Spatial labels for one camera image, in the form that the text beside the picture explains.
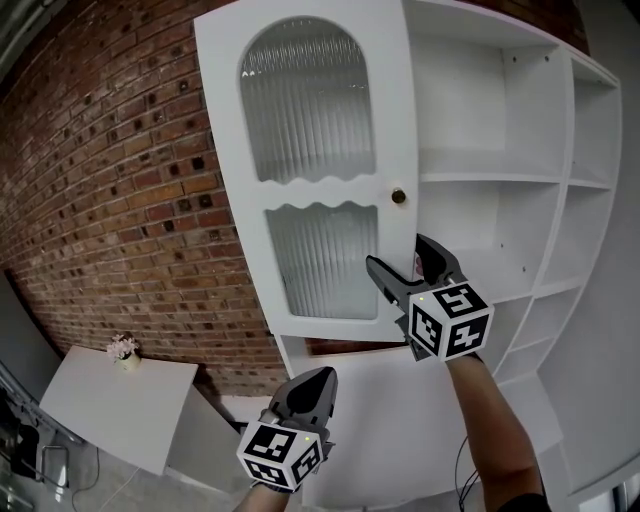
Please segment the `dark grey panel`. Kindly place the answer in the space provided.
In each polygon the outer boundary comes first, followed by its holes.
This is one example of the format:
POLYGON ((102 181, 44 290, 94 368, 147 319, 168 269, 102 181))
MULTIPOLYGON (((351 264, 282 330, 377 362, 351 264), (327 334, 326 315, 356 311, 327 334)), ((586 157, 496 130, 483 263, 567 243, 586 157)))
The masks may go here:
POLYGON ((36 325, 7 273, 0 270, 0 387, 18 406, 50 428, 64 428, 40 403, 61 357, 36 325))

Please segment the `black metal stand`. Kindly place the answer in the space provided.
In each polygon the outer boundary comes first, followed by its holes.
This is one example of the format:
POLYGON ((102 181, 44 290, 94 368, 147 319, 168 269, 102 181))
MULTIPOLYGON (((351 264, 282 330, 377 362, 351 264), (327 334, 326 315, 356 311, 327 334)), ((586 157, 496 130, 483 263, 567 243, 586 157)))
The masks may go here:
POLYGON ((58 430, 37 407, 0 389, 0 459, 38 483, 70 487, 70 452, 58 430))

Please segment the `white desk with hutch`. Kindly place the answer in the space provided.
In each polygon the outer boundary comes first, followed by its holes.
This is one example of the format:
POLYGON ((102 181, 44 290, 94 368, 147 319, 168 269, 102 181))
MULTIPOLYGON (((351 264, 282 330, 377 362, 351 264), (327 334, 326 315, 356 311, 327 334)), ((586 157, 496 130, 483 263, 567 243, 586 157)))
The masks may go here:
MULTIPOLYGON (((602 247, 620 162, 621 85, 558 38, 458 0, 402 0, 417 113, 417 231, 449 249, 495 307, 482 357, 535 448, 562 432, 537 375, 602 247)), ((446 367, 397 341, 310 356, 273 333, 291 375, 339 376, 337 449, 307 504, 356 508, 450 491, 463 424, 446 367)))

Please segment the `white cabinet door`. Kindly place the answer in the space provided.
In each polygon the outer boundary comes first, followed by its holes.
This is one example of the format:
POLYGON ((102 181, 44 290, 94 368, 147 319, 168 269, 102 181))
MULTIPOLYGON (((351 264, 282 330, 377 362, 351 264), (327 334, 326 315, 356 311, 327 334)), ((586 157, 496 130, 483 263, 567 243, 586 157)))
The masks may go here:
POLYGON ((413 272, 418 137, 402 0, 237 0, 195 21, 215 149, 275 334, 397 341, 366 271, 413 272), (407 200, 391 201, 394 188, 407 200))

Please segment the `person's black sleeve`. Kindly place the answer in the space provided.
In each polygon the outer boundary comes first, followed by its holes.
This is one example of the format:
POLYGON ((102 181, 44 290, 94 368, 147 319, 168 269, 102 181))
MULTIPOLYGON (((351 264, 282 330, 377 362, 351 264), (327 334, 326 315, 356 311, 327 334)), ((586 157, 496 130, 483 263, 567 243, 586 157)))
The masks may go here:
POLYGON ((547 498, 542 494, 526 493, 501 505, 497 512, 552 512, 547 498))

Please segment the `row of white ceiling pipes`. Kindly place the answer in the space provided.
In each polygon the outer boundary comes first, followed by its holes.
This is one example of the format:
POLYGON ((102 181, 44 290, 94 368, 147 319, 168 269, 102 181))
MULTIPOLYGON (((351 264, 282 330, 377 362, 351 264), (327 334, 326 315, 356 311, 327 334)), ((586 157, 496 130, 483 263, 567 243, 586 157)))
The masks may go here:
POLYGON ((69 0, 0 0, 0 83, 69 0))

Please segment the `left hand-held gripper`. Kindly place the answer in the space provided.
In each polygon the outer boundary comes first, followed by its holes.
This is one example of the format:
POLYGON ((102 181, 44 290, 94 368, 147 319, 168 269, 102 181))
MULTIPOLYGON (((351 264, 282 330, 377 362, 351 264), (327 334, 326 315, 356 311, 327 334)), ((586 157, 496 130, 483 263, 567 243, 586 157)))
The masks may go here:
POLYGON ((247 424, 236 455, 249 477, 282 492, 296 492, 318 471, 333 447, 325 426, 333 415, 338 375, 331 366, 283 384, 269 409, 247 424), (283 419, 281 416, 302 418, 283 419))

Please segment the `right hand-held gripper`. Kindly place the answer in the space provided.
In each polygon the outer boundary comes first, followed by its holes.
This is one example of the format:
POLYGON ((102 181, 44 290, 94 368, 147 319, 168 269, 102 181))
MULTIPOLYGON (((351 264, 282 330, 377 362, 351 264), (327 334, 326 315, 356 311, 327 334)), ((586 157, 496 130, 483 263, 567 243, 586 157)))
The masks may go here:
POLYGON ((406 280, 380 258, 365 260, 368 276, 386 300, 406 307, 396 324, 414 359, 447 362, 484 348, 495 313, 484 290, 467 280, 455 255, 435 240, 418 233, 415 254, 424 281, 441 288, 419 292, 418 281, 406 280))

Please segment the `black framed window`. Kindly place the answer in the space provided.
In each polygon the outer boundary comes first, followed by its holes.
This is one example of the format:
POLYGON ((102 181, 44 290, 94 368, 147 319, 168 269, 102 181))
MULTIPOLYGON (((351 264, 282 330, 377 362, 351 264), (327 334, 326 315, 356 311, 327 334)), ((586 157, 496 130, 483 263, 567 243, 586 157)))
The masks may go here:
POLYGON ((640 473, 614 487, 611 495, 614 512, 640 512, 640 473))

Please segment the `pink flowers in white pot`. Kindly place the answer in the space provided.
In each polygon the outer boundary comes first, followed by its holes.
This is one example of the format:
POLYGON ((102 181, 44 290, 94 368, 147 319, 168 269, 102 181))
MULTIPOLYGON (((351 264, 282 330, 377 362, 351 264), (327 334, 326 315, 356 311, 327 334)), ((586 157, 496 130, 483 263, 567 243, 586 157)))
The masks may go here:
POLYGON ((139 344, 133 336, 117 334, 106 347, 108 357, 125 371, 133 371, 140 366, 139 344))

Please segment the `person's right forearm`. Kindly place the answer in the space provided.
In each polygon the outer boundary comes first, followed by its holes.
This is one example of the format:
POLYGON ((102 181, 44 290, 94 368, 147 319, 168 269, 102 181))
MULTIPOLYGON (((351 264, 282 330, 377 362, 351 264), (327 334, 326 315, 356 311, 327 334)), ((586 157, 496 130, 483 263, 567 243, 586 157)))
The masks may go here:
POLYGON ((446 366, 481 481, 486 512, 497 512, 501 505, 522 494, 545 496, 529 435, 484 362, 476 356, 463 356, 448 361, 446 366))

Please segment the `white low ledge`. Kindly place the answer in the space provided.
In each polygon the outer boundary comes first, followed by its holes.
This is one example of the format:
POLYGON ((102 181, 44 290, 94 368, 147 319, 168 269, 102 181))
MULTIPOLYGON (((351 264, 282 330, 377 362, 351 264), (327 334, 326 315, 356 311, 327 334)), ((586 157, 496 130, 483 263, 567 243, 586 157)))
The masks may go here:
POLYGON ((223 395, 218 398, 215 408, 234 429, 239 429, 240 424, 257 420, 262 411, 269 406, 270 401, 269 396, 223 395))

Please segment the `white side cabinet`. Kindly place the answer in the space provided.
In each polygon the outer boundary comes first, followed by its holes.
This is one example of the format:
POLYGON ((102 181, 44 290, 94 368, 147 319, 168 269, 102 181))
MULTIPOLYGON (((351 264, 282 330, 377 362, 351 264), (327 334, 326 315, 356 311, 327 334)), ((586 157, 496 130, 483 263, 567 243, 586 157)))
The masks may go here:
POLYGON ((193 384, 194 364, 143 360, 125 371, 97 350, 74 346, 40 402, 80 438, 144 471, 219 493, 250 484, 240 436, 193 384))

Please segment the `person's left forearm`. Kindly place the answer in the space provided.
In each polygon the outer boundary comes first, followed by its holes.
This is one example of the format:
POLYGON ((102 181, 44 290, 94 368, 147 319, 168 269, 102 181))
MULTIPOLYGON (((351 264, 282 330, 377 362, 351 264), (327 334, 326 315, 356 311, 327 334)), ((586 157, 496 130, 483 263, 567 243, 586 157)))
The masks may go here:
POLYGON ((296 494, 296 491, 253 481, 245 489, 229 495, 225 507, 227 512, 285 512, 296 494))

